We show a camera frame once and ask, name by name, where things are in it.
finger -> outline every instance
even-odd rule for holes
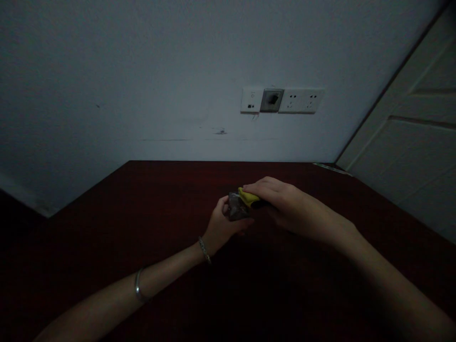
[[[274,206],[277,205],[277,202],[280,199],[279,193],[271,189],[267,183],[254,183],[244,185],[242,190],[257,195],[259,198],[267,200]]]
[[[218,210],[219,212],[222,212],[223,206],[225,205],[227,200],[228,200],[228,195],[220,198],[219,201],[217,202],[217,205],[215,206],[214,210]]]
[[[271,189],[275,192],[279,192],[285,187],[285,184],[280,184],[280,183],[275,183],[275,182],[269,182],[267,180],[259,180],[255,184],[260,184],[268,189]]]
[[[253,218],[244,218],[239,221],[231,222],[230,226],[234,233],[238,233],[244,229],[247,229],[248,226],[252,225],[255,222]]]
[[[285,183],[283,183],[282,181],[280,181],[276,178],[273,178],[273,177],[269,177],[269,176],[263,177],[257,183],[263,183],[263,182],[277,184],[277,185],[285,185]]]

wooden tabletop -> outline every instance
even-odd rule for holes
[[[456,246],[353,177],[310,163],[130,161],[3,253],[0,340],[30,341],[91,293],[194,243],[218,198],[267,175],[354,222],[456,318]],[[189,271],[105,339],[388,340],[347,260],[253,216],[213,267]]]

wall stain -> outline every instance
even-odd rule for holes
[[[205,141],[270,141],[279,140],[278,138],[264,138],[264,139],[204,139]]]
[[[140,139],[140,141],[191,141],[193,139]]]

bracelet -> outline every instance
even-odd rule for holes
[[[210,260],[209,254],[208,254],[208,252],[206,251],[206,247],[204,246],[203,239],[202,239],[201,237],[198,237],[198,241],[199,241],[199,246],[200,246],[201,249],[203,250],[204,257],[205,257],[206,260],[208,261],[208,264],[209,264],[209,265],[212,265],[212,261]]]
[[[138,298],[140,300],[140,302],[147,303],[152,298],[144,297],[139,289],[139,275],[141,274],[142,270],[144,270],[144,267],[141,267],[141,269],[138,271],[138,273],[136,273],[136,278],[134,280],[134,291],[136,293],[136,298]]]

yellow cloth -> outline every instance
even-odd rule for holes
[[[242,199],[242,201],[250,208],[253,202],[257,202],[260,200],[260,198],[257,195],[244,192],[242,191],[242,188],[238,188],[239,191],[239,197]]]

